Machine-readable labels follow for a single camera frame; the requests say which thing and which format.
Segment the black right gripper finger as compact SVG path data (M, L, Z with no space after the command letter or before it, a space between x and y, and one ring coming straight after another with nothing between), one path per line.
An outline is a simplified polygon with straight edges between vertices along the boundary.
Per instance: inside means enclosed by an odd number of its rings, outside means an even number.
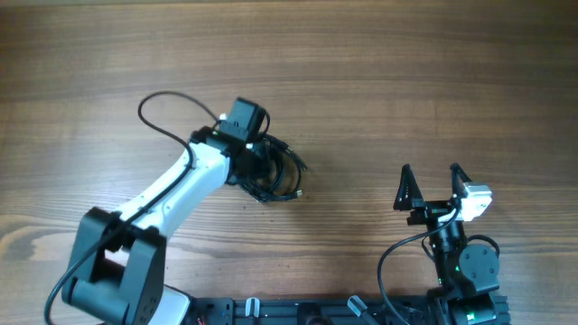
M402 167L398 191L394 201L394 210L413 210L424 207L424 198L417 185L409 164Z
M452 171L452 193L457 197L463 197L464 185L468 182L471 182L471 178L456 162L450 166L450 170Z

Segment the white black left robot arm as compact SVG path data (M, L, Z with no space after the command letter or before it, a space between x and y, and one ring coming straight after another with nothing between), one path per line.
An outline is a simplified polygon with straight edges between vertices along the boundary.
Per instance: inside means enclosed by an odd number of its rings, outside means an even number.
M57 296L106 324L193 324L193 298L164 282L169 239L213 191L246 188L267 201L278 181L256 188L277 164L267 131L270 115L238 98L229 114L180 139L182 155L152 185L112 211L90 209L80 220L66 273L44 307L51 321Z

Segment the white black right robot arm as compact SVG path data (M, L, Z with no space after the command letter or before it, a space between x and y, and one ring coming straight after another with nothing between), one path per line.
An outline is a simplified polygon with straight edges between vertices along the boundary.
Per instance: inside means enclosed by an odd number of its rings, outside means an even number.
M480 217L492 202L490 187L451 165L452 196L425 200L411 167L402 167L394 209L408 211L410 226L425 226L428 255L439 286L427 293L437 324L492 324L499 316L490 294L499 288L499 246L483 235L467 236L464 224Z

